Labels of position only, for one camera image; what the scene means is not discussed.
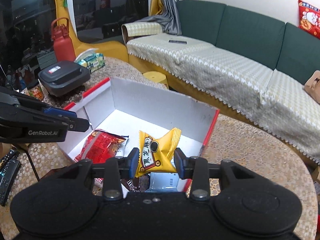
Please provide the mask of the dark brown chocolate packet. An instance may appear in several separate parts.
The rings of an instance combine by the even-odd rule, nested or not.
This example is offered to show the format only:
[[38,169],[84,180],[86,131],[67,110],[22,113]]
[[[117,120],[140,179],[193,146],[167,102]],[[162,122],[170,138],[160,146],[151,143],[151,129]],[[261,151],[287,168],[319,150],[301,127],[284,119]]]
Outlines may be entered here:
[[139,178],[122,179],[121,183],[128,191],[145,192],[150,187],[150,176],[147,174]]

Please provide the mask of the grey curtain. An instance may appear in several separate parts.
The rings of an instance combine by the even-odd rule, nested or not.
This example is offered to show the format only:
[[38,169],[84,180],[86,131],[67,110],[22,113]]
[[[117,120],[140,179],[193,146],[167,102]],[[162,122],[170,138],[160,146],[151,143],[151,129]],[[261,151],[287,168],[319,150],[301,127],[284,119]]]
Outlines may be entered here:
[[164,33],[181,35],[182,28],[175,0],[151,0],[148,17],[138,22],[156,22]]

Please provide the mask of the white blue milk snack packet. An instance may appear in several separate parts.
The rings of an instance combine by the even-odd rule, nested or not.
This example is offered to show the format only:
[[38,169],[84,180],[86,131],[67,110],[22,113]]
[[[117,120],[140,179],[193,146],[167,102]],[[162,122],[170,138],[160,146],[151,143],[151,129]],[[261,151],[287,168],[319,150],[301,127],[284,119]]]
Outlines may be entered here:
[[119,147],[116,151],[116,157],[124,157],[125,156],[125,147],[127,145],[129,136],[124,136],[124,141],[119,144]]

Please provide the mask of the green tissue pack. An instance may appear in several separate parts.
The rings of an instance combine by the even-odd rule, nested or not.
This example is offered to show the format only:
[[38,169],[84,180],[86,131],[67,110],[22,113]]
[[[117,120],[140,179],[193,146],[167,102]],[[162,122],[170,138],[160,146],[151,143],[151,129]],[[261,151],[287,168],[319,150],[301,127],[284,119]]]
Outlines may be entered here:
[[91,74],[105,66],[104,55],[99,53],[97,48],[83,51],[76,57],[74,62],[87,68]]

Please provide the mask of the tan handbag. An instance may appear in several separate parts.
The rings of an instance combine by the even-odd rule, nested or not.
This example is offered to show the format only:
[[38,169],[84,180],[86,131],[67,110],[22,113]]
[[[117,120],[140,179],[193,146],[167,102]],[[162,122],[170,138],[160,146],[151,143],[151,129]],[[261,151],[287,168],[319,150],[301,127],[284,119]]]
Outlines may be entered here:
[[313,75],[306,81],[304,90],[320,104],[320,71],[316,70]]

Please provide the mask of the black lidded container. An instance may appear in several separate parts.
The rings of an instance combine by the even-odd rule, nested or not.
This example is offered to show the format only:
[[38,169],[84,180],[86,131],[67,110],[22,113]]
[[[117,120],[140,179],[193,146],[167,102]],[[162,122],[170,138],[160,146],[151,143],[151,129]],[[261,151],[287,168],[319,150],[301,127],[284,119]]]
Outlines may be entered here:
[[50,95],[61,97],[87,82],[91,74],[73,61],[60,61],[41,70],[38,77]]

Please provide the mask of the green sofa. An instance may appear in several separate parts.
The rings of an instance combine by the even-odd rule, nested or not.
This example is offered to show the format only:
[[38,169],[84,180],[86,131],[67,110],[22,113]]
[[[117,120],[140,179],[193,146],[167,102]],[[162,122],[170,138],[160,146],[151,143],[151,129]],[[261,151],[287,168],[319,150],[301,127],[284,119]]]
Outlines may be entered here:
[[222,3],[177,2],[182,35],[279,70],[301,84],[319,70],[319,38],[291,23]]

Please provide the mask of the black remote control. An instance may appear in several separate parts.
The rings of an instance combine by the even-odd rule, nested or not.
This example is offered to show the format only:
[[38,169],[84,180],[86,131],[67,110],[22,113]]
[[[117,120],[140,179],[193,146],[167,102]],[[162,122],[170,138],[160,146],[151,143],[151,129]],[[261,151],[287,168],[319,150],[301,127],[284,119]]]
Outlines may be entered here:
[[9,193],[11,191],[14,180],[20,169],[21,163],[16,158],[11,159],[5,167],[1,170],[1,187],[0,187],[0,201],[1,206],[5,206]]
[[3,169],[5,165],[9,163],[11,160],[16,160],[19,155],[19,151],[16,149],[10,149],[9,153],[7,153],[2,159],[0,164],[0,169]]

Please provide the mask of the red water bottle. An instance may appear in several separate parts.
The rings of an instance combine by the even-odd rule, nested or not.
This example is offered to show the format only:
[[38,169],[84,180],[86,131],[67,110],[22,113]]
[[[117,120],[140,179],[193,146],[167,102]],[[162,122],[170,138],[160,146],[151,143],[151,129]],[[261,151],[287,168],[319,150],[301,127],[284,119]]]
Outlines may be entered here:
[[[58,20],[66,20],[66,24],[58,24]],[[56,59],[60,61],[74,61],[76,59],[72,40],[69,36],[69,19],[66,17],[55,19],[51,23],[53,48]]]

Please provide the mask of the yellow giraffe figure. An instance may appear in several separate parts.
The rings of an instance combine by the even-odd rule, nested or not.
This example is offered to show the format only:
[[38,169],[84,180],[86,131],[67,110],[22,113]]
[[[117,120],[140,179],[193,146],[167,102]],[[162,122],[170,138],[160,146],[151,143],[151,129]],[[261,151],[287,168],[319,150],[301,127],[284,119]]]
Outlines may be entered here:
[[129,62],[129,56],[127,52],[127,48],[125,45],[118,41],[107,41],[103,43],[85,43],[81,42],[77,35],[76,29],[73,27],[71,22],[71,16],[69,13],[69,9],[71,9],[71,4],[68,2],[67,7],[64,6],[65,1],[67,0],[54,0],[55,1],[55,8],[56,8],[56,19],[58,22],[61,22],[60,18],[68,18],[69,19],[69,36],[72,40],[75,55],[79,56],[80,53],[95,48],[97,49],[98,53],[102,53],[104,57],[113,57],[119,59],[124,62]]

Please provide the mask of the red cardboard box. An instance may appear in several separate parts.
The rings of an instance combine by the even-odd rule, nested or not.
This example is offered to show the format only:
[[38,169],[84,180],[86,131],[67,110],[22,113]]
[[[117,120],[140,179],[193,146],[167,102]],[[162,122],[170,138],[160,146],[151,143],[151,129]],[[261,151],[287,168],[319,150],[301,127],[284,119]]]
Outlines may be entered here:
[[139,147],[140,131],[158,139],[175,127],[182,131],[178,144],[182,152],[188,157],[200,156],[219,115],[218,109],[189,96],[115,77],[101,81],[67,109],[89,121],[86,132],[69,131],[58,144],[69,159],[80,153],[96,129],[129,136],[126,157]]

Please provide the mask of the red snack bag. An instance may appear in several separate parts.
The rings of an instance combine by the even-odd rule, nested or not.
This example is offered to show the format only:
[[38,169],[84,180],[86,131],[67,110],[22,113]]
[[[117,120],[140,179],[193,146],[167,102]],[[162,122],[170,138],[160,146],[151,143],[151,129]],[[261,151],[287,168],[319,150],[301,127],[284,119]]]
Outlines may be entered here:
[[96,129],[87,137],[81,152],[74,158],[74,161],[89,159],[94,164],[104,163],[107,159],[116,156],[119,144],[123,141],[124,136]]

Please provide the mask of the light blue snack packet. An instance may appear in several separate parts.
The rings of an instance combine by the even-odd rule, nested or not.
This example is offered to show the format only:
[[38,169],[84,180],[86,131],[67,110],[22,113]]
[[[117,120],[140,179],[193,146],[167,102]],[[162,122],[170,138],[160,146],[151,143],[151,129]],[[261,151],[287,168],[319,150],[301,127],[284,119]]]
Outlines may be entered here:
[[177,192],[179,177],[176,173],[150,173],[150,186],[146,192]]

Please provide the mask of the red printed cushion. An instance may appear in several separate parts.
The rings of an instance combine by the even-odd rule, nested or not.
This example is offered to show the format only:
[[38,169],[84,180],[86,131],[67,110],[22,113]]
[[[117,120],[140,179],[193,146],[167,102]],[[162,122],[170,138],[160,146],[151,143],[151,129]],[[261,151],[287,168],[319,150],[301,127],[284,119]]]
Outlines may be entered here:
[[299,28],[308,32],[312,36],[320,36],[320,13],[317,7],[307,2],[298,0]]

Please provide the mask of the yellow snack packet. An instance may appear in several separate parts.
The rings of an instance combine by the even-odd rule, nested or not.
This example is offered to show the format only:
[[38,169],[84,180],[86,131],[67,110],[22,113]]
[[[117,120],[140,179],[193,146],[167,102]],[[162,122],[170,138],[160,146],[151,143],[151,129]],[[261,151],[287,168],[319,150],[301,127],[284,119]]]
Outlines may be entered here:
[[151,172],[176,173],[176,168],[171,161],[180,137],[181,130],[176,127],[159,139],[140,131],[139,159],[135,177]]

